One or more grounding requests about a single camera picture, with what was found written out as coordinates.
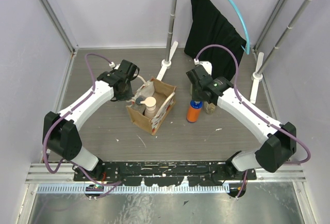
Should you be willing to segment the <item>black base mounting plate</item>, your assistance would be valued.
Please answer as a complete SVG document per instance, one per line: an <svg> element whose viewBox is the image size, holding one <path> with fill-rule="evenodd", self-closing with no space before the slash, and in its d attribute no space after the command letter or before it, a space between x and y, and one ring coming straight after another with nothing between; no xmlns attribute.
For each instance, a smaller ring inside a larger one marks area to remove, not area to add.
<svg viewBox="0 0 330 224"><path fill-rule="evenodd" d="M104 183L122 182L125 186L221 186L228 181L241 181L244 172L230 169L222 161L102 162L88 176Z"/></svg>

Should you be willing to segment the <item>clear amber liquid bottle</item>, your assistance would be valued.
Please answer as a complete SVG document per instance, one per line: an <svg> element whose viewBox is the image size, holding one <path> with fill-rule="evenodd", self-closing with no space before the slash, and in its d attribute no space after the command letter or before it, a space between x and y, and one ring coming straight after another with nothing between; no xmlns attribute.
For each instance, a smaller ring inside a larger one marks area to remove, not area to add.
<svg viewBox="0 0 330 224"><path fill-rule="evenodd" d="M216 110L216 105L213 103L208 103L207 101L204 102L204 110L207 114L212 115Z"/></svg>

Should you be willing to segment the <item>orange bottle blue cap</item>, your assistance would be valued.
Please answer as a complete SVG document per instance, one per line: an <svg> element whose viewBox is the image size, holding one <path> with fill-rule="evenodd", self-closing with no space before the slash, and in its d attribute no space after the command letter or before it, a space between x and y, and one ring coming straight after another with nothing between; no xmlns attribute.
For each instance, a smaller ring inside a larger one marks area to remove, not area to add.
<svg viewBox="0 0 330 224"><path fill-rule="evenodd" d="M199 101L190 101L190 105L187 111L186 119L190 123L197 122L200 112L202 110L203 103Z"/></svg>

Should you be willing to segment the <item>blue clothes hanger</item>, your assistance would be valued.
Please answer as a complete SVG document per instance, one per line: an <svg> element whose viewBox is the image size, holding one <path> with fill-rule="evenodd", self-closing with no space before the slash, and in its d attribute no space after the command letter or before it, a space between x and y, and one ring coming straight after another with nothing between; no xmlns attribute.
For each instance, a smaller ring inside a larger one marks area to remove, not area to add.
<svg viewBox="0 0 330 224"><path fill-rule="evenodd" d="M235 13L237 14L239 20L240 20L240 23L241 23L241 26L243 28L243 32L244 32L244 35L245 35L245 40L246 40L246 44L245 44L245 47L241 46L243 51L249 55L250 54L250 37L249 37L249 33L248 33L248 30L247 30L247 27L246 27L246 24L245 24L245 21L243 19L243 16L239 10L239 8L237 7L237 5L235 4L235 2L233 0L227 0L232 8L234 9Z"/></svg>

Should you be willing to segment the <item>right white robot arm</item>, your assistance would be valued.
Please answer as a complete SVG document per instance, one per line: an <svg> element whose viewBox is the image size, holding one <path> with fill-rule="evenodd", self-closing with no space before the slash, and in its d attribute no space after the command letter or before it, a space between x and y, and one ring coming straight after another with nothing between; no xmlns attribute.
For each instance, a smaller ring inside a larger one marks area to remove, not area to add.
<svg viewBox="0 0 330 224"><path fill-rule="evenodd" d="M225 110L242 123L260 142L258 149L238 151L225 162L229 178L239 179L245 171L262 168L275 172L296 152L296 128L281 124L242 96L224 77L213 79L199 65L186 73L192 84L192 100L208 102Z"/></svg>

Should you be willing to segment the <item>beige pump dispenser bottle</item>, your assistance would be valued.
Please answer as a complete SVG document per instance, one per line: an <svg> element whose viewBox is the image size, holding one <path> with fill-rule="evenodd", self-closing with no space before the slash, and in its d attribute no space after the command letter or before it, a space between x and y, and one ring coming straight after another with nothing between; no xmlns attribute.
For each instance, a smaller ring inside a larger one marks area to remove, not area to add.
<svg viewBox="0 0 330 224"><path fill-rule="evenodd" d="M142 103L146 105L144 115L152 119L157 113L156 99L154 97L147 97Z"/></svg>

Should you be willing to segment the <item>grey cap small bottle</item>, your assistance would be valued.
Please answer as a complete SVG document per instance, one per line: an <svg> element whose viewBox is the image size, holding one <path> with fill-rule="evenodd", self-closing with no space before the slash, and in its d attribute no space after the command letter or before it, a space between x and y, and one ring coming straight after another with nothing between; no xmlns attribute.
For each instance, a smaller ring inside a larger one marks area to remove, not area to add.
<svg viewBox="0 0 330 224"><path fill-rule="evenodd" d="M143 114L145 109L146 109L146 105L144 103L142 103L144 100L145 100L144 96L137 97L134 105L132 106L132 109L134 109L134 110L138 111L139 113Z"/></svg>

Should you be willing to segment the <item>black hanging cloth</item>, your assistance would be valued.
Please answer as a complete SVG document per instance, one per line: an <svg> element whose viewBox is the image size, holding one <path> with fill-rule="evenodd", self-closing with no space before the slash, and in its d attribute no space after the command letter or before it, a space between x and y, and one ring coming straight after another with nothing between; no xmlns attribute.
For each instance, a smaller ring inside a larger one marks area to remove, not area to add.
<svg viewBox="0 0 330 224"><path fill-rule="evenodd" d="M191 0L192 26L184 48L184 53L197 58L198 52L212 44L228 48L239 63L246 41L237 33L227 18L210 0ZM212 77L224 77L231 81L235 75L235 63L231 55L217 47L206 49L199 60L212 64Z"/></svg>

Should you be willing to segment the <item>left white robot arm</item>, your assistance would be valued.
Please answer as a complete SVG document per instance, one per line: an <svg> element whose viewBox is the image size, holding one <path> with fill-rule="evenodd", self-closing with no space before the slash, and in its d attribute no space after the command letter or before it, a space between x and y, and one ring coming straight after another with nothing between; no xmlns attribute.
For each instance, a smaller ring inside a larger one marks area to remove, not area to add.
<svg viewBox="0 0 330 224"><path fill-rule="evenodd" d="M83 124L106 102L128 101L134 95L131 82L139 67L127 60L110 72L92 77L93 85L78 100L59 113L50 111L44 118L43 153L50 150L72 163L92 181L105 172L103 161L88 151L79 135Z"/></svg>

